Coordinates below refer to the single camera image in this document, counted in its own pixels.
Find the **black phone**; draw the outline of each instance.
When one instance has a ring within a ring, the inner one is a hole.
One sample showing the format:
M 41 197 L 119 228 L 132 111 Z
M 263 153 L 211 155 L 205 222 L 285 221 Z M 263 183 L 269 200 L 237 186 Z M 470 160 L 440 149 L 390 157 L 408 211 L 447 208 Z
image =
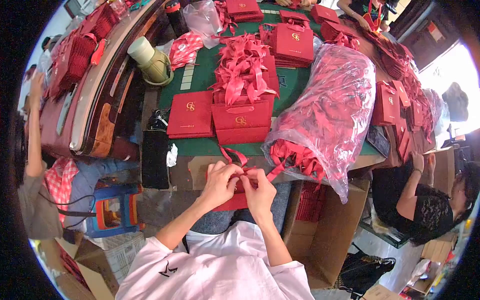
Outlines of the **black phone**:
M 388 157 L 390 152 L 390 142 L 383 135 L 383 128 L 379 126 L 370 126 L 367 132 L 367 142 L 369 142 L 381 155 Z

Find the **gold logo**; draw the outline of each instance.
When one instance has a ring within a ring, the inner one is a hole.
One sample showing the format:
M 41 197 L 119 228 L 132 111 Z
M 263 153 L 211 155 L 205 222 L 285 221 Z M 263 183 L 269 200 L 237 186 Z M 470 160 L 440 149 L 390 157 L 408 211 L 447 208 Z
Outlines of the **gold logo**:
M 247 125 L 247 119 L 245 117 L 236 117 L 235 122 L 237 122 L 240 125 Z
M 195 102 L 187 103 L 187 110 L 194 111 L 195 110 Z

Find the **white t-shirt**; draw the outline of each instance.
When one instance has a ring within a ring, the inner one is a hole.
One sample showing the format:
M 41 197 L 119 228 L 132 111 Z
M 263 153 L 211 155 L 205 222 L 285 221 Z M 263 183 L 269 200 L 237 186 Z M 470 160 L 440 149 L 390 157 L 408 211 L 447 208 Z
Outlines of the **white t-shirt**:
M 155 237 L 135 257 L 117 300 L 313 300 L 302 264 L 270 267 L 258 226 L 238 221 L 216 235 L 189 231 L 190 254 Z

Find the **person's right hand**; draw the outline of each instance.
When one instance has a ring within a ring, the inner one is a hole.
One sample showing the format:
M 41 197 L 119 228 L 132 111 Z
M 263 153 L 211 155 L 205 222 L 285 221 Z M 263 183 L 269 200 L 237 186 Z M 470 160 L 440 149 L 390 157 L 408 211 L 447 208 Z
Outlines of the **person's right hand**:
M 423 155 L 418 153 L 417 151 L 412 151 L 412 159 L 413 159 L 413 168 L 419 169 L 423 173 L 423 168 L 424 168 Z
M 239 181 L 238 177 L 230 179 L 234 173 L 243 174 L 243 169 L 233 164 L 226 165 L 221 160 L 216 164 L 208 165 L 207 183 L 202 194 L 195 201 L 204 208 L 205 213 L 233 197 L 235 184 Z
M 43 94 L 43 79 L 45 73 L 35 72 L 30 82 L 30 94 L 28 95 L 28 111 L 33 109 L 40 110 L 40 98 Z
M 271 216 L 270 208 L 276 195 L 276 188 L 268 181 L 265 171 L 263 169 L 248 170 L 246 176 L 240 176 L 240 180 L 247 197 L 248 209 L 255 222 L 259 223 L 264 218 Z M 258 183 L 257 189 L 252 187 L 251 181 Z
M 372 29 L 370 28 L 370 25 L 368 24 L 367 20 L 365 20 L 363 17 L 359 18 L 359 24 L 366 31 L 372 31 Z
M 280 4 L 281 6 L 289 6 L 292 4 L 290 0 L 275 0 L 276 3 Z

